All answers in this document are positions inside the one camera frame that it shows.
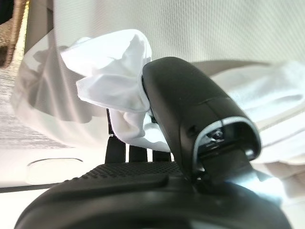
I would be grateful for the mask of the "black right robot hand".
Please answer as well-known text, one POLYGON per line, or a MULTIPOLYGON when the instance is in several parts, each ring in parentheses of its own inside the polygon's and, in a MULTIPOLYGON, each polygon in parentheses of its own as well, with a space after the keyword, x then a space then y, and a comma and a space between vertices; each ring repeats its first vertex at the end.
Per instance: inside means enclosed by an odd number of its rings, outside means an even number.
POLYGON ((254 123, 192 64, 165 57, 141 75, 174 161, 126 162, 112 134, 105 163, 57 184, 21 213, 18 229, 289 229, 280 199, 250 162, 254 123))

